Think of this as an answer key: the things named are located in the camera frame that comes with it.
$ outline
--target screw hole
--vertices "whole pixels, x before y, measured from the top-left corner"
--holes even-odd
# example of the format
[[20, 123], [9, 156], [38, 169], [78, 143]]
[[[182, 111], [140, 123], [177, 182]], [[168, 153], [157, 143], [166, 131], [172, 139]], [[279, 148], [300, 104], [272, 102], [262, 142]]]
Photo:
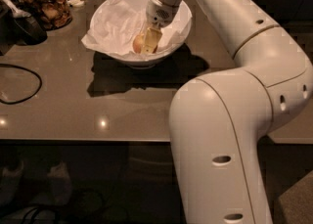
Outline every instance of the screw hole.
[[213, 159], [213, 165], [215, 166], [222, 166], [222, 165], [226, 165], [231, 161], [231, 157], [229, 156], [221, 156], [221, 157], [215, 157]]
[[262, 23], [264, 23], [264, 20], [257, 20], [256, 23], [257, 24], [262, 24]]
[[224, 221], [228, 224], [240, 223], [244, 216], [240, 213], [232, 213], [225, 216]]
[[306, 88], [306, 85], [303, 85], [303, 98], [304, 99], [307, 98], [307, 88]]
[[281, 101], [281, 110], [282, 110], [282, 111], [285, 111], [287, 105], [286, 105], [285, 97], [284, 97], [283, 95], [281, 95], [280, 101]]

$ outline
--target white robotic arm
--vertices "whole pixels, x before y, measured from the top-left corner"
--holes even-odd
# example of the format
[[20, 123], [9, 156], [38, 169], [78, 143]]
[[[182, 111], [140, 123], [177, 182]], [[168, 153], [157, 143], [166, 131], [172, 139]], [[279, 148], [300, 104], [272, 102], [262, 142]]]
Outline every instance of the white robotic arm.
[[[166, 26], [180, 0], [150, 0]], [[171, 147], [189, 224], [272, 223], [257, 141], [295, 118], [313, 69], [293, 39], [251, 0], [197, 0], [238, 68], [206, 74], [175, 95]]]

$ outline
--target white bowl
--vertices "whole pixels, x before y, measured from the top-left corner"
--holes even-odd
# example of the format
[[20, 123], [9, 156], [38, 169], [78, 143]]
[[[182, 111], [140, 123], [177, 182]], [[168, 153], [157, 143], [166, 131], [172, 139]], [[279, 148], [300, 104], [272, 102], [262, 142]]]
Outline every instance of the white bowl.
[[[131, 6], [131, 8], [134, 11], [144, 11], [146, 6], [147, 6], [147, 2], [148, 0], [123, 0], [125, 1], [127, 4], [129, 4]], [[95, 12], [92, 20], [91, 20], [91, 25], [94, 25], [94, 18], [98, 17], [101, 15], [101, 13], [105, 10], [108, 9], [108, 1], [105, 1]], [[149, 55], [142, 55], [142, 54], [135, 54], [132, 51], [132, 44], [129, 44], [129, 54], [124, 54], [124, 55], [120, 55], [120, 53], [118, 53], [118, 51], [114, 50], [112, 51], [112, 49], [101, 49], [101, 46], [95, 47], [94, 50], [104, 53], [114, 59], [116, 59], [117, 61], [133, 67], [133, 68], [149, 68], [149, 67], [153, 67], [155, 64], [159, 63], [160, 61], [162, 61], [164, 58], [166, 58], [167, 56], [169, 56], [170, 54], [172, 54], [175, 50], [177, 50], [179, 47], [181, 47], [189, 32], [191, 29], [191, 25], [192, 25], [192, 13], [189, 9], [189, 7], [187, 6], [187, 4], [182, 1], [177, 15], [175, 16], [172, 24], [170, 24], [169, 26], [162, 28], [161, 31], [163, 33], [163, 36], [159, 42], [159, 47], [156, 50], [156, 53], [154, 54], [149, 54]]]

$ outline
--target wire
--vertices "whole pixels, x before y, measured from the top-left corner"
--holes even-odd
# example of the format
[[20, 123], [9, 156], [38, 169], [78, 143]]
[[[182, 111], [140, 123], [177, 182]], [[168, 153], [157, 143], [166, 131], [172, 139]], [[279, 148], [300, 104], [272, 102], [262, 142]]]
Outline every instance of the wire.
[[12, 65], [12, 64], [0, 64], [0, 67], [6, 67], [6, 68], [15, 68], [15, 69], [21, 69], [21, 70], [24, 70], [24, 71], [27, 71], [27, 72], [30, 72], [31, 74], [33, 74], [34, 76], [36, 76], [39, 80], [39, 85], [37, 87], [37, 89], [35, 90], [35, 92], [33, 94], [31, 94], [30, 96], [27, 96], [25, 98], [22, 98], [20, 100], [17, 100], [17, 101], [13, 101], [13, 102], [8, 102], [8, 101], [5, 101], [5, 100], [2, 100], [0, 99], [0, 103], [2, 104], [6, 104], [6, 105], [14, 105], [14, 104], [18, 104], [18, 103], [22, 103], [24, 101], [27, 101], [29, 100], [30, 98], [32, 98], [35, 94], [37, 94], [42, 86], [42, 79], [40, 77], [40, 75], [33, 71], [33, 70], [30, 70], [26, 67], [21, 67], [21, 66], [17, 66], [17, 65]]

